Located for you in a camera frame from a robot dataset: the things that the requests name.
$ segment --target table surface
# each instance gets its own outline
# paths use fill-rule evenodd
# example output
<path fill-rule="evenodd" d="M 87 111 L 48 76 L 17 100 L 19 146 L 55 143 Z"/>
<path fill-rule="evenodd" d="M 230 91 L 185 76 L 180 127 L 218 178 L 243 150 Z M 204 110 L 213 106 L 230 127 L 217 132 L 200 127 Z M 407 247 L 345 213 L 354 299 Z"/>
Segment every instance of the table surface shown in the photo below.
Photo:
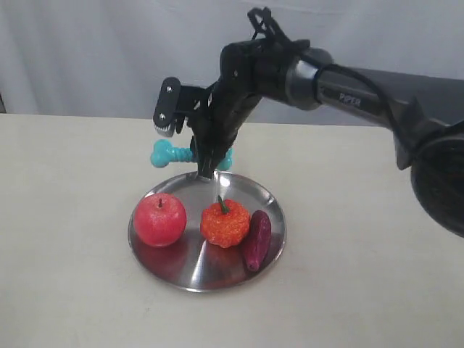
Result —
<path fill-rule="evenodd" d="M 189 130 L 173 138 L 188 146 Z M 416 202 L 387 130 L 247 123 L 233 171 L 288 241 L 258 281 L 190 294 L 136 262 L 151 120 L 0 115 L 2 347 L 464 347 L 464 239 Z"/>

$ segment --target metal plate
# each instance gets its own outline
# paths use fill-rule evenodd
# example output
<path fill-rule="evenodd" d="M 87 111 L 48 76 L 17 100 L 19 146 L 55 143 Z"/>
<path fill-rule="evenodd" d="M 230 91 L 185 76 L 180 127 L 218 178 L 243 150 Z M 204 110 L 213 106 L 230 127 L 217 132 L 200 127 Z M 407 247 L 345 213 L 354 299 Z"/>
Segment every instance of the metal plate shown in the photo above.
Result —
<path fill-rule="evenodd" d="M 260 184 L 237 174 L 215 172 L 211 181 L 203 181 L 195 173 L 171 178 L 153 188 L 144 197 L 165 192 L 178 197 L 187 211 L 186 230 L 173 245 L 152 248 L 145 245 L 133 227 L 133 214 L 128 239 L 137 260 L 155 277 L 180 289 L 194 292 L 227 289 L 246 283 L 265 272 L 281 255 L 286 241 L 285 217 L 276 198 Z M 272 239 L 267 257 L 258 272 L 250 272 L 238 247 L 222 249 L 207 243 L 199 232 L 204 208 L 216 202 L 220 194 L 234 199 L 250 213 L 264 210 L 272 224 Z"/>

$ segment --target robotic arm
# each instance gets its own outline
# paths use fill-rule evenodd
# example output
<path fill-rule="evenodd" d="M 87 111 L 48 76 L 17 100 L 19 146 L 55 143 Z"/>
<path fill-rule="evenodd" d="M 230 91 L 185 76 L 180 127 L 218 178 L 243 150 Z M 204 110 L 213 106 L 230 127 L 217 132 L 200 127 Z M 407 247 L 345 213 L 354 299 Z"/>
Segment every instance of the robotic arm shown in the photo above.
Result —
<path fill-rule="evenodd" d="M 342 67 L 308 40 L 287 38 L 268 8 L 248 17 L 253 38 L 223 49 L 217 82 L 167 78 L 159 93 L 155 127 L 169 137 L 187 122 L 198 175 L 212 177 L 262 98 L 308 111 L 325 104 L 391 130 L 397 167 L 412 167 L 424 210 L 464 236 L 464 81 Z"/>

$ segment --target white curtain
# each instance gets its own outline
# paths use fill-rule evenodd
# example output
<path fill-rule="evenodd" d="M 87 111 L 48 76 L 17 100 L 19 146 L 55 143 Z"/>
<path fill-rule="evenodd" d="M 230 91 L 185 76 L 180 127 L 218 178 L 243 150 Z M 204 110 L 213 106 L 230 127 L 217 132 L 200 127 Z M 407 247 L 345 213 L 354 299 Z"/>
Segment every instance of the white curtain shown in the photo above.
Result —
<path fill-rule="evenodd" d="M 163 78 L 217 78 L 256 6 L 339 64 L 464 78 L 462 0 L 0 0 L 0 93 L 9 112 L 150 118 Z M 347 118 L 266 101 L 269 117 Z"/>

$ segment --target red apple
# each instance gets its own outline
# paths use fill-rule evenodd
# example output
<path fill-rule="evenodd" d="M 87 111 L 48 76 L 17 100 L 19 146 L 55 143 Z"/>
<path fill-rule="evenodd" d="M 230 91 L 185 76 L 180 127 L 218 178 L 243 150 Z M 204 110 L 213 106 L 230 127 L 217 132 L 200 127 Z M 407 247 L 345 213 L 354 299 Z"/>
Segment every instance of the red apple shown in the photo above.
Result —
<path fill-rule="evenodd" d="M 187 213 L 182 202 L 172 194 L 152 194 L 136 208 L 133 226 L 138 237 L 151 247 L 166 247 L 182 236 Z"/>

